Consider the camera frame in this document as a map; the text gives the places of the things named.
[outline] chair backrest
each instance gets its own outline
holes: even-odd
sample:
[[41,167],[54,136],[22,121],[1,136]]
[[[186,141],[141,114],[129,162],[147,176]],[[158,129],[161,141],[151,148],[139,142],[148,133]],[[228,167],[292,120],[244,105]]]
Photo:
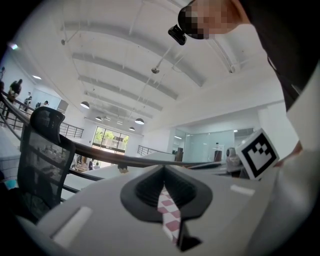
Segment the chair backrest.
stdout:
[[64,118],[54,109],[40,107],[23,130],[17,181],[28,209],[38,219],[60,204],[75,155],[74,143],[59,134]]

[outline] white card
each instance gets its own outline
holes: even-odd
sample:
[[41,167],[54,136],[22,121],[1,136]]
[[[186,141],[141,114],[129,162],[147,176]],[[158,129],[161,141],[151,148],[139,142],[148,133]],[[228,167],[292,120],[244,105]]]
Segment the white card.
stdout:
[[279,161],[274,145],[262,128],[245,139],[245,143],[239,145],[235,151],[250,180],[259,180],[266,170]]
[[304,150],[320,149],[320,62],[287,117]]

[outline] red and white checkered strip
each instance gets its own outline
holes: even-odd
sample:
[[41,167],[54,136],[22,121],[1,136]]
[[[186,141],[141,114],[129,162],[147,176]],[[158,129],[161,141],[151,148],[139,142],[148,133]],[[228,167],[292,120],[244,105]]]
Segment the red and white checkered strip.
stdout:
[[158,211],[163,216],[163,231],[168,235],[170,240],[176,244],[180,230],[180,211],[175,205],[166,187],[159,196]]

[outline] trees outside window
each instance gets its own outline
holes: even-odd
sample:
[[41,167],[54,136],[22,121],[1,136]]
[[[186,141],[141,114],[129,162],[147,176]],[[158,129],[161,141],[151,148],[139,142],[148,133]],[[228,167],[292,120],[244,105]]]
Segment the trees outside window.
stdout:
[[108,149],[114,153],[124,153],[127,147],[129,136],[113,130],[97,127],[92,146],[100,149]]

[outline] ceiling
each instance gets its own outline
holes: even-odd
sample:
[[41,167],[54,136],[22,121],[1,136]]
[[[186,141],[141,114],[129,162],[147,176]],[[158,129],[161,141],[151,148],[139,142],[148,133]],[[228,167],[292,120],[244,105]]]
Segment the ceiling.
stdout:
[[[49,1],[21,29],[21,65],[87,117],[93,111],[148,123],[181,101],[192,103],[202,90],[267,62],[250,25],[211,40],[187,38],[180,46],[168,29],[184,2]],[[153,74],[156,66],[160,72]],[[82,101],[92,111],[83,111]]]

